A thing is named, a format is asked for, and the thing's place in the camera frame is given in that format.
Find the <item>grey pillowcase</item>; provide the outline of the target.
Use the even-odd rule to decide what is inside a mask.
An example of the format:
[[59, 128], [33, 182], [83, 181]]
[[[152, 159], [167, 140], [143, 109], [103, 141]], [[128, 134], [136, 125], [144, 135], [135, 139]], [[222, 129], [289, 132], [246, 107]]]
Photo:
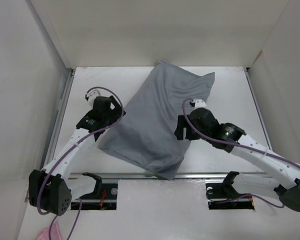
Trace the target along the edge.
[[207, 101], [214, 82], [214, 72], [199, 76], [159, 61], [125, 106], [122, 120], [107, 131], [98, 148], [172, 180], [190, 146], [190, 141], [177, 140], [174, 134], [183, 101]]

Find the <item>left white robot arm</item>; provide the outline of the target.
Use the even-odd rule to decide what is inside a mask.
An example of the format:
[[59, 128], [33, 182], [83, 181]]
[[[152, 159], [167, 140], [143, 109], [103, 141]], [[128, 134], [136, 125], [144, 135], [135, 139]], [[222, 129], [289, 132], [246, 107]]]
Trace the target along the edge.
[[43, 214], [62, 216], [73, 200], [85, 195], [94, 199], [102, 193], [102, 178], [95, 173], [84, 172], [75, 180], [70, 175], [83, 162], [84, 151], [116, 124], [125, 111], [112, 95], [95, 95], [86, 100], [91, 110], [76, 124], [62, 151], [41, 170], [33, 170], [29, 175], [29, 204]]

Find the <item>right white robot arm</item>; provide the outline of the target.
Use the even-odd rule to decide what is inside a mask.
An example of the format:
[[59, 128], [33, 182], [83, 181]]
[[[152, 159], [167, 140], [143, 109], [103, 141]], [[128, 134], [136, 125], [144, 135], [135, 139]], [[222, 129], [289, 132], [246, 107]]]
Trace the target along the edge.
[[300, 165], [267, 149], [240, 127], [229, 122], [219, 123], [210, 110], [200, 107], [177, 117], [174, 134], [179, 141], [205, 140], [270, 175], [267, 178], [230, 171], [222, 182], [207, 185], [207, 197], [211, 200], [223, 204], [240, 197], [260, 195], [300, 212]]

